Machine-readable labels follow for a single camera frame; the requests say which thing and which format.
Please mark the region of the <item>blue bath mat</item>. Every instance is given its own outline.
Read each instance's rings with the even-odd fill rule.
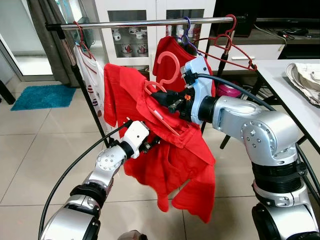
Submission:
[[[65,108],[76,89],[64,85],[28,86],[15,101],[11,111]]]

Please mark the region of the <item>glass door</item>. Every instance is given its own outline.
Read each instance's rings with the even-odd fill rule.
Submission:
[[[162,19],[182,19],[189,18],[212,18],[214,15],[216,1],[215,0],[161,0],[156,2],[156,18]],[[160,41],[165,36],[178,36],[184,33],[184,29],[188,26],[184,25],[168,25],[156,27],[156,40]],[[199,38],[208,38],[210,34],[211,24],[192,24],[188,32],[189,39],[196,40]],[[196,47],[201,51],[206,51],[208,40],[202,40],[196,43]],[[196,51],[187,47],[186,51],[195,55]]]
[[[54,80],[27,1],[0,1],[0,22],[0,51],[20,80]]]
[[[154,0],[95,0],[100,22],[143,21],[156,19]],[[155,27],[115,27],[102,29],[109,62],[133,67],[143,75],[152,76],[156,52]]]

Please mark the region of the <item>pink container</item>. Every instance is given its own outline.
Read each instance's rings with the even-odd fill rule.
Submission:
[[[219,84],[218,90],[217,90],[217,96],[229,96],[238,98],[241,95],[241,92],[231,86],[225,85],[225,84]]]

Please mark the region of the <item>red hanger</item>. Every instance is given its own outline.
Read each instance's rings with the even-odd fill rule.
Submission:
[[[150,85],[154,85],[154,86],[158,87],[159,89],[161,89],[164,93],[166,93],[167,90],[163,87],[163,84],[171,84],[171,83],[173,83],[173,82],[177,79],[177,77],[178,77],[178,75],[179,75],[179,72],[180,72],[180,63],[179,63],[179,60],[178,60],[177,56],[174,55],[172,52],[170,52],[170,51],[164,51],[164,52],[162,52],[162,53],[159,55],[159,57],[158,57],[158,60],[157,60],[158,64],[161,63],[162,59],[163,59],[165,56],[168,56],[168,57],[170,57],[170,58],[173,59],[174,64],[175,64],[174,74],[173,74],[172,78],[169,79],[169,80],[168,80],[168,79],[161,79],[160,83],[155,82],[155,81],[147,81],[147,80],[146,80],[145,83],[144,83],[144,90],[146,91],[146,93],[147,93],[148,95],[151,95],[151,94],[152,94],[152,92],[148,89],[148,86],[150,86]],[[164,118],[160,115],[160,113],[159,113],[157,110],[152,109],[150,106],[147,106],[147,107],[148,107],[149,111],[150,111],[160,122],[162,122],[171,132],[173,132],[173,133],[176,134],[177,136],[180,136],[179,133],[177,133],[168,123],[166,123],[166,121],[164,120]]]
[[[79,45],[84,47],[85,50],[87,51],[88,55],[86,53],[84,53],[82,47],[80,47],[81,49],[81,52],[83,55],[85,55],[86,57],[90,58],[90,59],[94,59],[96,60],[95,56],[90,52],[90,50],[87,48],[85,42],[84,42],[84,33],[83,33],[83,30],[82,30],[82,27],[79,25],[79,23],[77,23],[76,21],[73,21],[74,24],[76,24],[79,28],[79,32],[80,32],[80,42],[79,42]]]
[[[216,36],[216,37],[200,38],[200,39],[197,39],[197,40],[195,40],[195,41],[193,41],[193,42],[198,42],[198,41],[201,41],[201,40],[214,40],[213,46],[215,46],[215,47],[217,47],[217,48],[220,48],[220,49],[223,49],[223,50],[228,50],[228,51],[230,51],[230,49],[231,49],[232,47],[234,47],[234,48],[236,48],[238,51],[240,51],[243,55],[245,55],[245,56],[248,58],[248,61],[249,61],[249,62],[248,62],[248,66],[243,66],[243,65],[240,65],[240,64],[231,62],[231,61],[227,61],[227,60],[221,59],[221,58],[219,58],[219,57],[210,55],[210,54],[208,54],[208,53],[206,53],[206,52],[204,52],[204,51],[201,51],[201,50],[198,50],[198,51],[199,51],[200,53],[204,54],[204,55],[207,55],[207,56],[209,56],[209,57],[211,57],[211,58],[214,58],[214,59],[217,59],[217,60],[219,60],[219,61],[223,61],[223,62],[225,62],[225,63],[232,64],[232,65],[238,66],[238,67],[240,67],[240,68],[247,69],[247,70],[249,70],[249,71],[256,71],[256,70],[257,70],[257,66],[252,64],[252,59],[251,59],[242,49],[240,49],[238,46],[234,45],[234,44],[232,43],[232,40],[231,40],[230,36],[229,36],[229,34],[235,29],[235,27],[236,27],[236,25],[237,25],[237,18],[236,18],[236,16],[234,16],[233,14],[228,14],[228,15],[226,15],[226,17],[231,17],[231,18],[233,18],[233,26],[232,26],[232,28],[226,30],[224,33],[219,34],[219,35]],[[229,46],[223,47],[223,46],[217,45],[217,40],[218,40],[220,37],[226,37],[226,38],[228,38],[228,40],[229,40],[229,42],[230,42]]]

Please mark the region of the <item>red cloth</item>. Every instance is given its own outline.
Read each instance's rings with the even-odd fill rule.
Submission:
[[[215,159],[202,138],[199,126],[171,114],[168,109],[144,91],[146,78],[136,69],[113,64],[104,67],[104,118],[110,125],[120,126],[126,117],[139,120],[150,129],[148,140],[155,135],[161,140],[147,154],[124,164],[125,173],[157,193],[158,207],[169,210],[168,195],[187,180],[186,186],[172,200],[178,209],[186,209],[209,222],[214,204]],[[172,133],[148,110],[157,110],[180,136]]]
[[[155,60],[152,74],[156,76],[156,81],[159,83],[161,79],[171,79],[176,70],[175,62],[169,57],[165,56],[161,63],[158,64],[158,57],[161,53],[168,51],[173,53],[179,60],[180,67],[184,66],[186,62],[191,61],[195,56],[187,53],[177,42],[173,36],[166,36],[161,38],[159,44],[156,48]],[[208,65],[207,59],[204,59],[208,68],[210,75],[213,74],[211,67]],[[171,84],[163,84],[164,88],[167,90],[173,90],[176,92],[181,92],[185,89],[186,82],[181,78],[181,73],[179,73],[177,79]],[[211,95],[214,97],[216,95],[215,83],[212,81]]]

